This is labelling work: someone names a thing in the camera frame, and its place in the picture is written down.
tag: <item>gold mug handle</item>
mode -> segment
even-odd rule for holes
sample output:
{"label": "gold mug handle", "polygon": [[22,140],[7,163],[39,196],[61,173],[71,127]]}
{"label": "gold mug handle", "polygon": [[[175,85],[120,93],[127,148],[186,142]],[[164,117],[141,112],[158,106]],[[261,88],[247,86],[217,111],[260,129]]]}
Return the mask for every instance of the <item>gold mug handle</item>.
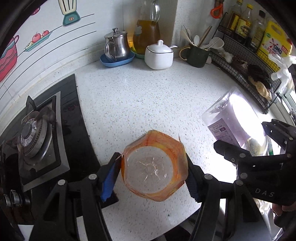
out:
{"label": "gold mug handle", "polygon": [[179,57],[180,57],[181,59],[187,61],[187,58],[182,58],[182,56],[181,56],[181,52],[182,52],[184,49],[190,49],[190,46],[187,45],[187,46],[184,46],[183,48],[181,48],[180,51],[179,51]]}

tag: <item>pink pot illustration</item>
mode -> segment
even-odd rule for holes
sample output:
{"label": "pink pot illustration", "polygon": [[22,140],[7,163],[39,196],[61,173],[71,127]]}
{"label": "pink pot illustration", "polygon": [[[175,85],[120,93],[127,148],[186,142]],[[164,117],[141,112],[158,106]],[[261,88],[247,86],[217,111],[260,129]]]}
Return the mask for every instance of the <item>pink pot illustration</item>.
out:
{"label": "pink pot illustration", "polygon": [[12,38],[0,58],[0,82],[17,63],[17,46],[19,36]]}

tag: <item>glass pitcher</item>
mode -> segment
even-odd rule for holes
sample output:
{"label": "glass pitcher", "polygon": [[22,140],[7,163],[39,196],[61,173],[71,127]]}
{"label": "glass pitcher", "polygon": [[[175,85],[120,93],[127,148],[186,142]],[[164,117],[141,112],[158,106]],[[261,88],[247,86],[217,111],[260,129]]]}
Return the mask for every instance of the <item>glass pitcher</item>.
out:
{"label": "glass pitcher", "polygon": [[140,11],[140,19],[133,35],[133,45],[137,54],[145,54],[146,47],[156,44],[160,39],[159,17],[158,0],[144,0]]}

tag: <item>finger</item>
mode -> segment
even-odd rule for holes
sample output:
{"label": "finger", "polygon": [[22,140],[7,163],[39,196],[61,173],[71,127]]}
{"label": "finger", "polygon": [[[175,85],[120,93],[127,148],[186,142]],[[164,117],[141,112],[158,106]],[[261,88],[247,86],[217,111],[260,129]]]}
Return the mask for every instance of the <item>finger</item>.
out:
{"label": "finger", "polygon": [[272,204],[272,211],[278,216],[281,216],[283,213],[281,206],[274,203]]}
{"label": "finger", "polygon": [[296,202],[294,202],[291,206],[282,206],[282,210],[285,212],[291,212],[296,210]]}

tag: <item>white sticker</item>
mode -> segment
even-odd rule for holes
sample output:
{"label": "white sticker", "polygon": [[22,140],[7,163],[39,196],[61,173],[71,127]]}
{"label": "white sticker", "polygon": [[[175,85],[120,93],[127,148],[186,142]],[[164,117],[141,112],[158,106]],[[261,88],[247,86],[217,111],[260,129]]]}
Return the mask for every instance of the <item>white sticker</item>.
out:
{"label": "white sticker", "polygon": [[212,132],[216,140],[222,140],[239,147],[239,144],[235,139],[233,133],[222,118],[216,121],[214,124],[208,126],[208,128]]}

